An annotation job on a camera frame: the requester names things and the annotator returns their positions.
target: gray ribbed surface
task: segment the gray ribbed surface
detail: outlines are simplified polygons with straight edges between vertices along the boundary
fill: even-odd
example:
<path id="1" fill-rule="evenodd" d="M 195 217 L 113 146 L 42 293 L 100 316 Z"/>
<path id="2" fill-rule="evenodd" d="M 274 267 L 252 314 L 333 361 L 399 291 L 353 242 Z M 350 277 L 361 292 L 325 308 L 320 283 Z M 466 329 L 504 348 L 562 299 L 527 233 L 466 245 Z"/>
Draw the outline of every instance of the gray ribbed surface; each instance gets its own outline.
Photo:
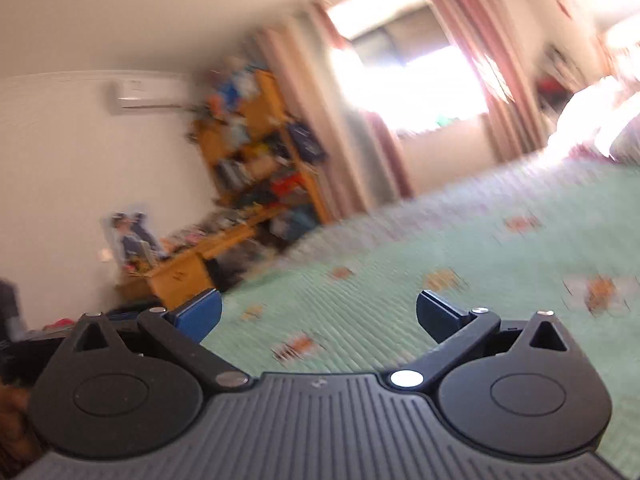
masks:
<path id="1" fill-rule="evenodd" d="M 265 375 L 218 396 L 178 442 L 120 463 L 49 454 L 22 480 L 619 479 L 594 456 L 520 465 L 459 443 L 427 401 L 374 375 Z"/>

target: desk drawer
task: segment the desk drawer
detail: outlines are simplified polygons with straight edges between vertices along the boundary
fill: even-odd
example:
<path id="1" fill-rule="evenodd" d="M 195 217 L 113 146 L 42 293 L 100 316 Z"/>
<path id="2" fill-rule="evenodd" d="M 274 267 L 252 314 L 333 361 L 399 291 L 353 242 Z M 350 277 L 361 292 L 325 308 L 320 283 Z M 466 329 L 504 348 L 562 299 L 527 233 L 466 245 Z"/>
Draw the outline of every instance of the desk drawer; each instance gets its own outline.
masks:
<path id="1" fill-rule="evenodd" d="M 148 280 L 154 294 L 169 310 L 181 306 L 213 286 L 207 269 L 196 254 L 169 263 Z"/>

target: bright window light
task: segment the bright window light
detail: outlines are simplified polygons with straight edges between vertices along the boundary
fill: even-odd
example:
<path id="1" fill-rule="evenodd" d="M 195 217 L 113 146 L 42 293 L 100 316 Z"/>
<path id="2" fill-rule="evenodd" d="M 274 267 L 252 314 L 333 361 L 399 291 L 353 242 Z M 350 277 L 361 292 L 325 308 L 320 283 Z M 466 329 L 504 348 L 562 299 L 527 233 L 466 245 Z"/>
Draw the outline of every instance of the bright window light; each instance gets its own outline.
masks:
<path id="1" fill-rule="evenodd" d="M 406 66 L 366 68 L 356 53 L 337 49 L 332 51 L 332 61 L 345 97 L 379 114 L 399 132 L 437 130 L 487 111 L 476 75 L 455 46 Z"/>
<path id="2" fill-rule="evenodd" d="M 329 9 L 328 14 L 338 32 L 352 39 L 388 22 L 401 12 L 426 3 L 428 0 L 345 0 Z"/>

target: hand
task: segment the hand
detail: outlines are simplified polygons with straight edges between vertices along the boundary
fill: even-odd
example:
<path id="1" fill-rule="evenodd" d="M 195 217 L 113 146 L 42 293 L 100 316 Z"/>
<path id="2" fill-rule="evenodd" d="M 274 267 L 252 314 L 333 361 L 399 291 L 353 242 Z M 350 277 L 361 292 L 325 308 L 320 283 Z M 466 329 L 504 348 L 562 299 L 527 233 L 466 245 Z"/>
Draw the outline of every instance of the hand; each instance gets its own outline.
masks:
<path id="1" fill-rule="evenodd" d="M 18 474 L 42 455 L 42 446 L 27 420 L 30 393 L 0 384 L 0 472 Z"/>

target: green bedsheet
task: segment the green bedsheet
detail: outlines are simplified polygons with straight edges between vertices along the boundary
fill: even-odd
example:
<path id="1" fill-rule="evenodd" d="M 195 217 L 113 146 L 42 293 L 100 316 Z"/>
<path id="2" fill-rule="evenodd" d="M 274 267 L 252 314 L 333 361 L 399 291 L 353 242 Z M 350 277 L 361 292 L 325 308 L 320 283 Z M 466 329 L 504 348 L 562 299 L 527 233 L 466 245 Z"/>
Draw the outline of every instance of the green bedsheet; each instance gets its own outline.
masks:
<path id="1" fill-rule="evenodd" d="M 500 181 L 522 171 L 507 169 Z M 640 474 L 640 171 L 595 163 L 576 164 L 570 179 L 562 171 L 562 178 L 549 181 L 559 184 L 546 183 L 549 192 L 519 193 L 513 186 L 516 198 L 487 198 L 492 206 L 481 214 L 457 215 L 365 251 L 272 270 L 249 281 L 225 296 L 223 318 L 203 345 L 255 375 L 380 369 L 434 346 L 415 320 L 415 299 L 427 286 L 460 306 L 487 306 L 504 319 L 553 310 L 613 399 L 600 452 L 635 478 Z M 474 185 L 483 189 L 484 182 Z M 435 203 L 447 203 L 446 196 Z M 343 228 L 353 230 L 354 222 Z M 349 271 L 336 278 L 337 267 Z M 590 286 L 604 295 L 589 304 L 591 310 Z M 247 309 L 257 315 L 243 320 Z M 312 354 L 277 361 L 271 349 L 301 332 L 318 345 Z"/>

